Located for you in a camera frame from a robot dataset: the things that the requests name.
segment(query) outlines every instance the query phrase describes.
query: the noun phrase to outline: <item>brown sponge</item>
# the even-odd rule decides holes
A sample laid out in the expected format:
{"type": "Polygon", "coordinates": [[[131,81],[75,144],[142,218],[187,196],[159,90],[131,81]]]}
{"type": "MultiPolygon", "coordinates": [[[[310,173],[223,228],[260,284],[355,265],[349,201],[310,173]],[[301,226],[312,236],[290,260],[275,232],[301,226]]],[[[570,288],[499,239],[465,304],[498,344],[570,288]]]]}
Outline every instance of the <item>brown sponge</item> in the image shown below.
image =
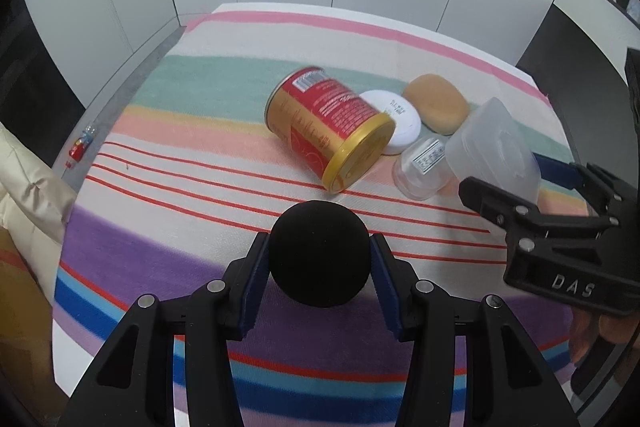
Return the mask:
{"type": "Polygon", "coordinates": [[[439,74],[422,74],[406,86],[402,96],[417,109],[422,122],[438,134],[455,133],[469,116],[465,97],[439,74]]]}

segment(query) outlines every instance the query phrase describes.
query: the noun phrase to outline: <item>metal can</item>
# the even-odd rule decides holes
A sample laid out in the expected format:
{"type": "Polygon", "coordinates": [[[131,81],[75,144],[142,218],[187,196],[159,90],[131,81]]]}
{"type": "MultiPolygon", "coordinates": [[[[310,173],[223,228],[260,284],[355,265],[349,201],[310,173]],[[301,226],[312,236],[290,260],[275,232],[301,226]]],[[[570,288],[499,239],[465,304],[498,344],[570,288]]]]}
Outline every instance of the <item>metal can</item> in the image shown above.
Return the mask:
{"type": "Polygon", "coordinates": [[[316,66],[278,84],[267,101],[264,121],[332,194],[369,170],[396,128],[388,115],[316,66]]]}

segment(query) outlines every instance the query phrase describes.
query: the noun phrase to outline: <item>black sphere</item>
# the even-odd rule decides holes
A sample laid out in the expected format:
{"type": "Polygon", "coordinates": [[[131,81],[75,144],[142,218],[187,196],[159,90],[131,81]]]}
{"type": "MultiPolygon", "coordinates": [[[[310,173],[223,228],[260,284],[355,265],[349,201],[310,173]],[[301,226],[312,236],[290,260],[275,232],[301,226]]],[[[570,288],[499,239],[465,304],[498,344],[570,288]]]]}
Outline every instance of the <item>black sphere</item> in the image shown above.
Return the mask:
{"type": "Polygon", "coordinates": [[[345,304],[369,277],[369,232],[340,204],[295,204],[273,225],[269,268],[294,301],[317,308],[345,304]]]}

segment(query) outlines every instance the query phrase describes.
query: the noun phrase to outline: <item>frosted plastic container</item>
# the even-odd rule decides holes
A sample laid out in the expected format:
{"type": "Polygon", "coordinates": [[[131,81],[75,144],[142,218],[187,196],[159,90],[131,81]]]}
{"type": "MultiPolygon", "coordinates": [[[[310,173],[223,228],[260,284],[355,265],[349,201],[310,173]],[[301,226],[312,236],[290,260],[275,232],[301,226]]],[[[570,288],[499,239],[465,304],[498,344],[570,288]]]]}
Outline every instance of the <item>frosted plastic container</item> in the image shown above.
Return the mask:
{"type": "Polygon", "coordinates": [[[446,139],[432,134],[409,146],[392,170],[396,187],[412,200],[427,200],[453,178],[444,158],[446,139]]]}
{"type": "Polygon", "coordinates": [[[445,158],[459,180],[474,176],[538,202],[540,168],[517,124],[497,98],[469,115],[447,141],[445,158]]]}

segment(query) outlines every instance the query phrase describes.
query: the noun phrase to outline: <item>striped tablecloth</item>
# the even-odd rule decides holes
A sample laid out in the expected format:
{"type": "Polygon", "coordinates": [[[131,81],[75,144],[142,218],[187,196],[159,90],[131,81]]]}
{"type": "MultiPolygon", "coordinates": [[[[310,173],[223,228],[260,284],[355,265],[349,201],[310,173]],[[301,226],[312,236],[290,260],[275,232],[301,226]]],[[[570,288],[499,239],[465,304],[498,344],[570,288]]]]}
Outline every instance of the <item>striped tablecloth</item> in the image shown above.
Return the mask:
{"type": "MultiPolygon", "coordinates": [[[[299,201],[331,199],[353,209],[418,276],[452,295],[503,296],[561,382],[573,366],[570,311],[502,282],[505,247],[467,211],[455,188],[407,200],[383,157],[334,197],[262,121],[287,73],[325,67],[356,92],[388,89],[424,73],[454,83],[477,106],[500,98],[530,147],[571,153],[561,124],[526,74],[439,34],[346,10],[228,4],[192,23],[136,94],[100,149],[66,230],[54,306],[56,380],[70,394],[124,312],[143,293],[189,294],[246,254],[299,201]]],[[[546,211],[583,213],[576,195],[543,185],[546,211]]],[[[412,346],[386,330],[372,283],[348,304],[313,309],[270,281],[255,328],[229,343],[248,427],[391,425],[412,346]]],[[[175,342],[178,425],[186,425],[184,344],[175,342]]],[[[465,349],[456,345],[452,425],[462,425],[465,349]]]]}

